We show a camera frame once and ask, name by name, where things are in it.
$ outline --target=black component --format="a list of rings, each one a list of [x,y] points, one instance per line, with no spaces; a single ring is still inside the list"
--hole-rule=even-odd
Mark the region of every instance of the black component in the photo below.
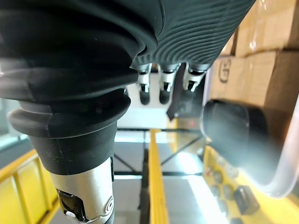
[[[143,142],[145,142],[145,132],[143,135]],[[150,223],[150,193],[149,193],[149,151],[143,146],[143,163],[142,163],[142,180],[140,190],[140,224]]]
[[[140,96],[140,102],[143,105],[147,105],[150,103],[150,93],[149,92],[139,91],[139,96]]]
[[[217,200],[219,209],[221,212],[225,213],[225,215],[228,215],[228,204],[224,200]]]
[[[194,84],[195,84],[194,81],[189,81],[187,89],[188,89],[188,90],[191,90],[192,87],[194,86]]]
[[[207,70],[254,2],[160,0],[164,26],[156,34],[158,48],[149,55],[138,56],[134,63],[188,62],[197,64],[198,70]]]
[[[219,198],[220,197],[220,188],[217,185],[213,185],[210,188],[212,194],[214,197]]]
[[[266,113],[256,106],[225,100],[209,101],[203,111],[203,132],[230,164],[268,183],[280,154],[268,135]]]
[[[161,104],[167,104],[169,102],[170,92],[160,90],[159,101]]]
[[[249,186],[238,187],[234,199],[242,215],[252,215],[260,207]]]
[[[99,131],[77,137],[53,139],[31,136],[30,140],[48,171],[72,175],[93,169],[113,156],[116,129],[114,122]]]
[[[186,64],[183,63],[177,71],[173,84],[171,105],[168,108],[167,116],[170,120],[175,118],[199,117],[202,110],[202,99],[206,76],[203,76],[195,92],[183,89],[183,78]]]
[[[76,219],[80,222],[89,221],[86,218],[83,201],[77,196],[71,195],[61,190],[57,190],[60,207],[64,214],[70,211],[76,215]]]
[[[243,224],[243,221],[240,218],[232,218],[230,224]]]

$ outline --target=yellow panel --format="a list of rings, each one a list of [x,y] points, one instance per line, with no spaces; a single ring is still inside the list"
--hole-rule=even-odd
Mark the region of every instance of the yellow panel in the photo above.
[[[56,200],[53,203],[53,207],[52,209],[45,215],[45,217],[43,218],[43,220],[40,222],[40,224],[48,224],[49,222],[51,222],[52,218],[55,216],[57,210],[60,208],[59,206],[59,201]]]
[[[150,131],[149,145],[149,197],[150,221],[152,224],[168,224],[162,172],[158,147],[156,144],[157,130]]]
[[[46,179],[46,184],[47,184],[47,188],[49,191],[49,196],[50,196],[51,202],[53,203],[58,198],[57,191],[56,191],[56,188],[54,187],[54,184],[51,179],[49,171],[46,170],[45,168],[43,170],[45,173],[45,179]]]
[[[38,159],[38,166],[42,177],[42,184],[45,192],[46,202],[48,205],[48,209],[50,210],[53,203],[57,199],[56,188],[54,187],[49,171],[43,167],[40,159]]]
[[[37,160],[31,161],[20,168],[16,175],[21,199],[32,224],[39,222],[47,211],[37,163]]]
[[[228,204],[228,218],[232,217],[240,217],[244,224],[298,224],[299,223],[299,206],[296,202],[298,199],[294,198],[292,195],[282,199],[275,199],[269,197],[263,192],[259,191],[245,176],[245,174],[240,171],[237,178],[230,178],[227,173],[225,167],[227,166],[227,162],[225,160],[222,161],[222,164],[217,162],[218,154],[217,152],[211,148],[206,147],[205,157],[204,157],[204,178],[207,184],[211,187],[215,185],[212,170],[220,171],[223,175],[223,183],[218,184],[221,189],[220,199],[224,199],[222,186],[223,184],[230,184],[235,190],[240,185],[248,185],[250,186],[252,193],[257,199],[260,209],[252,215],[244,215],[242,216],[239,212],[239,209],[235,203],[235,201],[226,200]]]
[[[26,224],[13,177],[7,178],[0,184],[0,223]]]

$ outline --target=yellow metal frame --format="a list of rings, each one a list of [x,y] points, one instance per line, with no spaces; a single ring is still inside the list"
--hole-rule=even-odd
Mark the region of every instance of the yellow metal frame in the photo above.
[[[219,155],[211,147],[207,146],[204,156],[204,174],[209,187],[217,185],[221,190],[220,199],[225,200],[228,205],[228,219],[239,217],[244,224],[298,224],[299,223],[299,200],[295,196],[288,196],[282,199],[272,198],[259,191],[240,171],[237,178],[231,178],[227,175],[229,164],[222,160],[219,164]],[[220,171],[223,175],[223,183],[216,184],[212,175],[213,171]],[[260,208],[252,215],[241,215],[234,200],[226,200],[223,196],[222,186],[230,184],[235,190],[240,185],[250,186]]]
[[[1,224],[48,224],[58,208],[56,189],[35,150],[0,170]]]
[[[162,172],[156,133],[159,130],[150,131],[149,145],[149,198],[150,198],[150,223],[168,224],[168,212],[164,194]]]

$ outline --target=robotic hand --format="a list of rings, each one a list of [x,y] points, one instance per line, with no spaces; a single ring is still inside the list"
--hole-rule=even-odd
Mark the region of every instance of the robotic hand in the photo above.
[[[65,215],[113,223],[113,143],[130,105],[124,88],[138,79],[131,68],[142,76],[159,63],[169,92],[163,74],[188,63],[184,86],[194,91],[253,3],[1,1],[0,97],[20,101],[10,122],[30,137]],[[139,83],[146,92],[148,81]]]

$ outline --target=silver metal cylinder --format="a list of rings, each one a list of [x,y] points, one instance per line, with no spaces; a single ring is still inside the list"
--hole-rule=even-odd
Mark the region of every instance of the silver metal cylinder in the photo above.
[[[51,173],[55,187],[83,201],[88,222],[104,224],[112,215],[114,198],[112,192],[111,158],[94,169],[75,175],[57,175]],[[68,217],[74,217],[70,211],[64,211]]]

